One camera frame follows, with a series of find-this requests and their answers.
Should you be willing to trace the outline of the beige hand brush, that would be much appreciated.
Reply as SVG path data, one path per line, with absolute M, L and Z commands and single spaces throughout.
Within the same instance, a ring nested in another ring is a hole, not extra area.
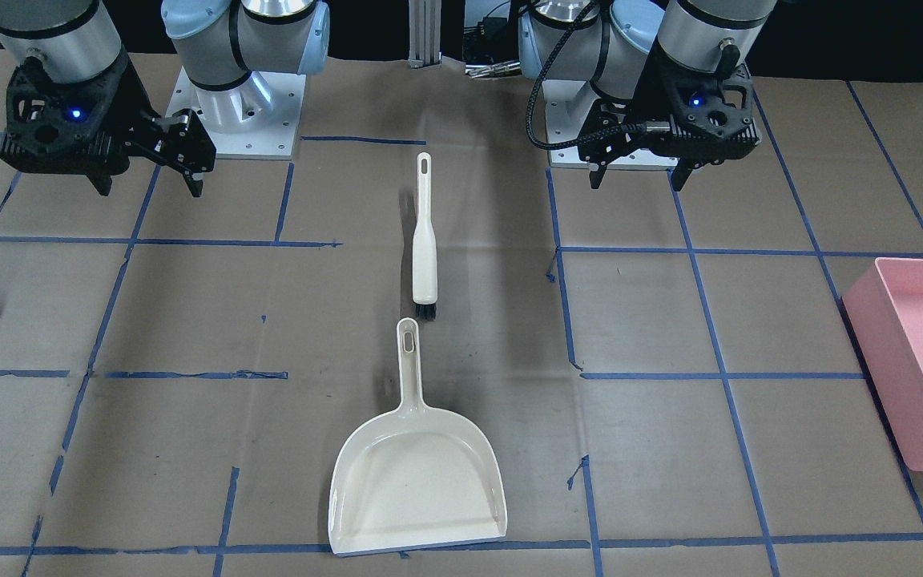
M 435 321 L 438 302 L 437 241 L 432 222 L 432 157 L 417 155 L 417 199 L 413 231 L 413 303 L 422 321 Z

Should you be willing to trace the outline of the aluminium frame post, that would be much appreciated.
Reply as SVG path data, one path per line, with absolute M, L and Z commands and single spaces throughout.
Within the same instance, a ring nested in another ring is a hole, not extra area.
M 440 0 L 408 1 L 408 58 L 410 69 L 439 65 L 441 51 Z

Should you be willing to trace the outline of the empty pink bin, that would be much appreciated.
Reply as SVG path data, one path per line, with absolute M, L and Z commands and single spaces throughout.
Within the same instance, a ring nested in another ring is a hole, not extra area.
M 923 259 L 875 259 L 842 301 L 902 459 L 923 471 Z

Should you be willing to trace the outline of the beige plastic dustpan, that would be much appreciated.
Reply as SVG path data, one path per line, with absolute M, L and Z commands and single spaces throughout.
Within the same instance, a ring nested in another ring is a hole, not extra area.
M 396 325 L 400 401 L 349 435 L 328 501 L 336 556 L 503 540 L 508 505 L 497 456 L 468 418 L 424 399 L 420 326 Z

